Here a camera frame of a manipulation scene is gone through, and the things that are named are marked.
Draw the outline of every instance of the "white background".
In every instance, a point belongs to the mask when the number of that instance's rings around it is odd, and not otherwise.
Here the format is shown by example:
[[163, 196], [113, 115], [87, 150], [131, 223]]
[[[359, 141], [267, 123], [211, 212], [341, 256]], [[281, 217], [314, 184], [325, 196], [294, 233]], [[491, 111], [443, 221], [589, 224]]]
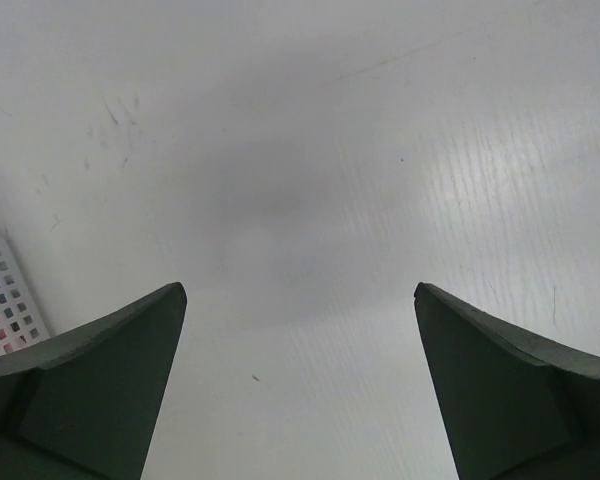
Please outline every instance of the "white background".
[[600, 0], [0, 0], [0, 233], [184, 283], [144, 480], [455, 479], [418, 281], [600, 354]]

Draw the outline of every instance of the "white table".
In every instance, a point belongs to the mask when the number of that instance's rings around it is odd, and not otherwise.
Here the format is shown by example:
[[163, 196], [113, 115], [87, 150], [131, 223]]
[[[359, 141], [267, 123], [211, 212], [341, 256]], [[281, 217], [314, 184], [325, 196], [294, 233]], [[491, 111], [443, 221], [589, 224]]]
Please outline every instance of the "white table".
[[600, 354], [600, 0], [0, 0], [0, 232], [184, 283], [145, 480], [457, 478], [418, 281]]

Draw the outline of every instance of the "white surface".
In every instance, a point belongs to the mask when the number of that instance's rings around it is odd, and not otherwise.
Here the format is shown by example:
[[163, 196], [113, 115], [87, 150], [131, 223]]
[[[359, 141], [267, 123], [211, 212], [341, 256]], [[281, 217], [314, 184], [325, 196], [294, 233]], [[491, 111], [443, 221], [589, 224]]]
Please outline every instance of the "white surface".
[[146, 480], [456, 478], [420, 280], [600, 354], [600, 0], [0, 0], [0, 109], [55, 330], [189, 293]]
[[9, 245], [0, 236], [0, 355], [49, 338]]

